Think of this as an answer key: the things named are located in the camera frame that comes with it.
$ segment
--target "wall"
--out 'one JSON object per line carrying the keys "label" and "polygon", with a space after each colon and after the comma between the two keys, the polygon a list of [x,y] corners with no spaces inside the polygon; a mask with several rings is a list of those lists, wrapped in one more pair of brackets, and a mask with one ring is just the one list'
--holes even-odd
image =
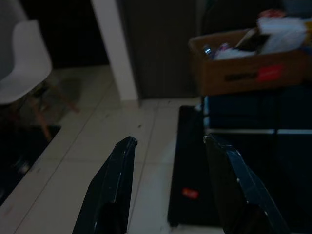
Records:
{"label": "wall", "polygon": [[126,39],[116,0],[92,0],[122,102],[138,101]]}

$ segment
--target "wooden chair leg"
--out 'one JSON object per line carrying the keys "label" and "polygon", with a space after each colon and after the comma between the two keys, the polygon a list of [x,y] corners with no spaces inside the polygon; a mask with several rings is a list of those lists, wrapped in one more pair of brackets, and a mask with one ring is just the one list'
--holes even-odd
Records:
{"label": "wooden chair leg", "polygon": [[48,87],[51,88],[51,90],[73,111],[75,111],[76,113],[80,112],[80,109],[76,107],[75,104],[73,104],[70,100],[68,100],[68,98],[66,97],[66,95],[64,95],[56,86],[52,85],[50,82],[46,81],[45,82]]}
{"label": "wooden chair leg", "polygon": [[29,101],[30,107],[33,109],[35,116],[36,116],[36,118],[37,118],[37,120],[38,120],[38,122],[42,128],[42,131],[43,131],[45,138],[47,139],[47,141],[50,142],[52,140],[52,137],[51,137],[50,131],[48,129],[48,125],[44,119],[44,116],[38,108],[36,100],[34,99],[33,96],[30,95],[28,97],[28,101]]}

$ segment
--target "floor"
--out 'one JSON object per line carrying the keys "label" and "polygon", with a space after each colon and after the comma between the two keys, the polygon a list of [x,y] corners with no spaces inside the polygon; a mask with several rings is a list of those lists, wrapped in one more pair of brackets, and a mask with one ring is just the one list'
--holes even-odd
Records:
{"label": "floor", "polygon": [[122,109],[109,66],[53,75],[71,79],[81,112],[67,111],[57,136],[0,207],[1,234],[71,234],[91,179],[115,144],[129,135],[138,146],[128,233],[223,233],[198,227],[171,230],[166,221],[178,109],[198,104],[198,98],[146,100],[140,109]]}

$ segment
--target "black surface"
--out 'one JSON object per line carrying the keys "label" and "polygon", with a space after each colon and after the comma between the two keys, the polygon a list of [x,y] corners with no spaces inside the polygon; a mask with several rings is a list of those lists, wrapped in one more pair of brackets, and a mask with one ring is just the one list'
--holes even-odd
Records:
{"label": "black surface", "polygon": [[[185,197],[184,188],[198,191],[198,199]],[[193,107],[180,108],[168,221],[171,226],[221,225],[208,177],[202,114]]]}
{"label": "black surface", "polygon": [[312,129],[311,84],[209,97],[211,128]]}
{"label": "black surface", "polygon": [[[263,181],[290,230],[312,233],[312,135],[217,135],[230,142]],[[219,225],[202,136],[202,113],[181,107],[168,211],[171,224]],[[198,200],[184,197],[184,187],[198,190]]]}
{"label": "black surface", "polygon": [[[49,130],[54,137],[60,127],[49,126]],[[21,129],[18,132],[12,129],[0,132],[0,190],[4,189],[0,205],[24,177],[13,165],[21,159],[32,166],[48,145],[39,126]]]}

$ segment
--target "red label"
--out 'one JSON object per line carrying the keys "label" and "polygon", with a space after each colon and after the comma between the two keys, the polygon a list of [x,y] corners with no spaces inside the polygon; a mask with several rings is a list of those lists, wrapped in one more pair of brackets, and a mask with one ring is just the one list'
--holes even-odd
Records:
{"label": "red label", "polygon": [[284,69],[283,65],[274,65],[269,67],[262,67],[258,71],[257,81],[269,81],[279,79]]}
{"label": "red label", "polygon": [[184,188],[182,190],[182,194],[190,199],[197,199],[198,198],[198,191],[194,189]]}

